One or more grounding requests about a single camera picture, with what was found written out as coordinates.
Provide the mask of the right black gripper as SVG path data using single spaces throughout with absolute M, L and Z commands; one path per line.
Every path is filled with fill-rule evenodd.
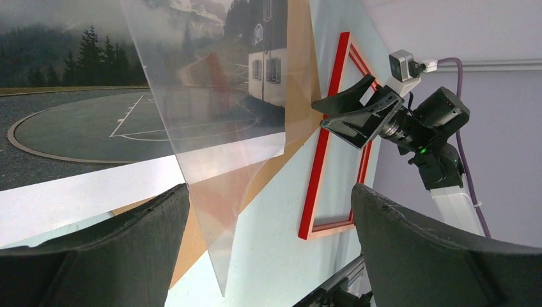
M 403 97 L 376 91 L 362 105 L 374 82 L 375 76 L 367 74 L 350 88 L 312 102 L 312 109 L 328 116 L 320 127 L 359 150 L 378 135 L 402 148 L 423 148 L 424 127 L 403 106 Z

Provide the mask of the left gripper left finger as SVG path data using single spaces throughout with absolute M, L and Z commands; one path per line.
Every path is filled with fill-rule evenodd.
M 1 250 L 2 306 L 163 306 L 189 214 L 179 184 L 35 247 Z

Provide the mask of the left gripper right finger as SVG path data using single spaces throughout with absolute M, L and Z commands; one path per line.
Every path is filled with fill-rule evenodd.
M 377 306 L 540 306 L 541 249 L 490 239 L 392 201 L 351 192 Z

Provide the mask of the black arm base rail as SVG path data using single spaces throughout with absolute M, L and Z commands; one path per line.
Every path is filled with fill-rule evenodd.
M 371 306 L 373 292 L 362 293 L 365 272 L 363 254 L 338 270 L 320 286 L 308 293 L 294 307 L 311 306 Z

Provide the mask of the landscape photo print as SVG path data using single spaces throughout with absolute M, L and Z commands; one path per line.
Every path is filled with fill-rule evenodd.
M 281 155 L 287 1 L 2 1 L 1 248 Z

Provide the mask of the red wooden picture frame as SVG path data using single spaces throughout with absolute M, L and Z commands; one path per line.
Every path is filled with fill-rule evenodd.
M 354 35 L 350 31 L 345 31 L 339 35 L 329 88 L 327 91 L 328 96 L 339 93 L 343 79 L 343 72 L 348 60 L 353 62 L 357 70 L 363 76 L 371 73 L 371 69 L 364 61 L 361 48 Z M 348 219 L 344 221 L 336 221 L 320 225 L 315 224 L 318 193 L 322 182 L 323 167 L 325 165 L 329 136 L 330 134 L 326 130 L 319 130 L 311 175 L 309 177 L 306 198 L 298 229 L 298 238 L 302 240 L 318 239 L 320 237 L 345 232 L 347 230 L 354 229 L 355 226 L 355 220 L 352 213 L 349 213 Z M 381 141 L 374 140 L 370 141 L 369 144 L 363 148 L 356 183 L 371 185 L 374 182 L 380 145 Z

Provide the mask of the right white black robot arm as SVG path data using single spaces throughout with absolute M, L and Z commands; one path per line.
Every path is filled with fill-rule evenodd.
M 394 143 L 400 155 L 412 153 L 408 163 L 417 167 L 445 223 L 489 236 L 470 194 L 467 165 L 449 143 L 469 121 L 469 109 L 445 87 L 434 91 L 417 109 L 409 109 L 405 97 L 420 83 L 419 78 L 399 81 L 390 77 L 363 104 L 361 99 L 374 81 L 368 74 L 352 87 L 314 101 L 311 107 L 326 116 L 320 127 L 359 150 L 380 137 Z

